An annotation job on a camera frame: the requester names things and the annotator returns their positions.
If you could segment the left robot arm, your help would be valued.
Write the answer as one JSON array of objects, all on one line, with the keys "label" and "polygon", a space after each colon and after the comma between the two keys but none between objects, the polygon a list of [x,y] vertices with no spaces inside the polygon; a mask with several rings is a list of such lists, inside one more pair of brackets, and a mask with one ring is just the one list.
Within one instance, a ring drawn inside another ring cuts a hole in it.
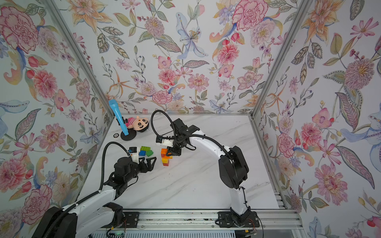
[{"label": "left robot arm", "polygon": [[48,209],[33,237],[85,238],[102,227],[131,224],[138,216],[125,215],[123,207],[114,201],[132,185],[132,179],[152,171],[156,160],[142,157],[133,162],[131,157],[120,158],[101,190],[63,208]]}]

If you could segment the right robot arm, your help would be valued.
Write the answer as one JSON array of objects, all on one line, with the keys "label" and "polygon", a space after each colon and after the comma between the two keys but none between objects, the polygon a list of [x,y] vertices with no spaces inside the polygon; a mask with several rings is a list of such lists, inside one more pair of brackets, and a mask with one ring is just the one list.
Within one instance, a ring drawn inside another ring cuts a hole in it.
[{"label": "right robot arm", "polygon": [[249,166],[242,150],[238,146],[225,146],[215,139],[206,136],[198,127],[186,126],[181,119],[171,122],[174,135],[168,146],[167,155],[181,156],[182,149],[203,149],[212,158],[218,160],[219,176],[229,188],[231,196],[230,214],[236,224],[242,225],[250,216],[244,188],[241,186],[248,178]]}]

